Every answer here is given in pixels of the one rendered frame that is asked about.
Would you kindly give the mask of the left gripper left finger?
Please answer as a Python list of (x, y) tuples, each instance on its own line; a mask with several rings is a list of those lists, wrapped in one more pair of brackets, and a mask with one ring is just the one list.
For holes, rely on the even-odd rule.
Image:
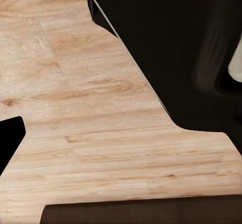
[(6, 168), (13, 154), (26, 135), (21, 116), (0, 122), (0, 175)]

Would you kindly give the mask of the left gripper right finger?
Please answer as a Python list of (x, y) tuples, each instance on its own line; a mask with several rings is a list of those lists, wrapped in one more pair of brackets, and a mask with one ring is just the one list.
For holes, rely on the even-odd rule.
[(242, 118), (231, 116), (226, 133), (242, 156)]

